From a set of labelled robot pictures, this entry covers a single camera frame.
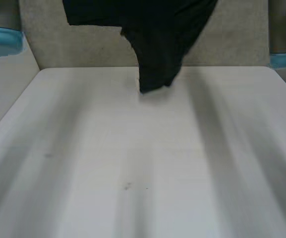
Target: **white table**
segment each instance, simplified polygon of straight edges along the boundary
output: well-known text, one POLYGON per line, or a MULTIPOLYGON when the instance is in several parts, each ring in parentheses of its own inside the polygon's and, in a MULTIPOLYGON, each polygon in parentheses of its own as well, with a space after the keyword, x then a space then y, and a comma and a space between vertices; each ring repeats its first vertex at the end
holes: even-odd
POLYGON ((186 67, 41 71, 0 122, 0 238, 286 238, 286 84, 186 67))

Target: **white tabletop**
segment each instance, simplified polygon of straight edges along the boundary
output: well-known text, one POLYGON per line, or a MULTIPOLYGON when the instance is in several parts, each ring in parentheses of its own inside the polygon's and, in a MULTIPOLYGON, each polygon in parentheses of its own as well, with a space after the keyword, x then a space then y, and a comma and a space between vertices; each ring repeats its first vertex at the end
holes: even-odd
POLYGON ((41 71, 0 122, 0 238, 286 238, 286 84, 265 67, 41 71))

